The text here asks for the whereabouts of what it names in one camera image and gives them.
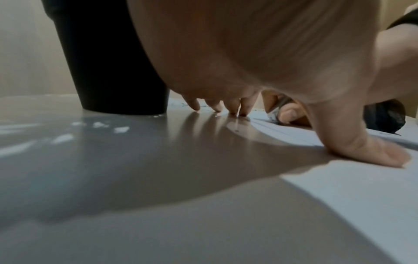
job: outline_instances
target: gray table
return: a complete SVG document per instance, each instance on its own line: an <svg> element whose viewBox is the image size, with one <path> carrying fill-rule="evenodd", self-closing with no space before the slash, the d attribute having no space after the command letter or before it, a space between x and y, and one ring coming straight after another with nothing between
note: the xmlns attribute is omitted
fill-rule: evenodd
<svg viewBox="0 0 418 264"><path fill-rule="evenodd" d="M279 177L335 159L175 100L139 117L0 98L0 263L395 263Z"/></svg>

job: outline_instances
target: beige wall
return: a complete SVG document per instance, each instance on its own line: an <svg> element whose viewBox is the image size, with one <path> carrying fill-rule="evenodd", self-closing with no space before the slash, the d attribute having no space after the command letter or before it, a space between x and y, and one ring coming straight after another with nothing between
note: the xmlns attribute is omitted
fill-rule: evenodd
<svg viewBox="0 0 418 264"><path fill-rule="evenodd" d="M383 0L382 28L417 1ZM0 0L0 96L69 93L75 93L74 84L40 0ZM415 115L418 95L401 100ZM261 100L256 107L263 107Z"/></svg>

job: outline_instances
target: black sleeve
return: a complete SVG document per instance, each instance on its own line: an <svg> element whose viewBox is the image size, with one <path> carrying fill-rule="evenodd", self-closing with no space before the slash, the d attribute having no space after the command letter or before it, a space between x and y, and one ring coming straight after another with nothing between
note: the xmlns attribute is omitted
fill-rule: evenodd
<svg viewBox="0 0 418 264"><path fill-rule="evenodd" d="M413 24L418 26L418 9L415 9L414 11L411 11L408 14L396 20L388 27L388 29L402 24Z"/></svg>

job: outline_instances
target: black pot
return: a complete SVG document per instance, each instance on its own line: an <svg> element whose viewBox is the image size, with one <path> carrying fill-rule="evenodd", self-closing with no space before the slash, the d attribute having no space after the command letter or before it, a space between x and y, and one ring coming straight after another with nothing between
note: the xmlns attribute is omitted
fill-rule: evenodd
<svg viewBox="0 0 418 264"><path fill-rule="evenodd" d="M126 0L42 0L83 108L162 114L169 90L145 54Z"/></svg>

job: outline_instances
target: tabletop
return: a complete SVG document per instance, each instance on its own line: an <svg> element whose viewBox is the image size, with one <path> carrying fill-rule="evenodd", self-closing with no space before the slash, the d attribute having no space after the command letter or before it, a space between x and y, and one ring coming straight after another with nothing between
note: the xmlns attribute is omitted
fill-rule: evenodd
<svg viewBox="0 0 418 264"><path fill-rule="evenodd" d="M418 127L376 133L418 157ZM0 98L0 263L379 263L418 258L415 159L328 154L314 132L196 113Z"/></svg>

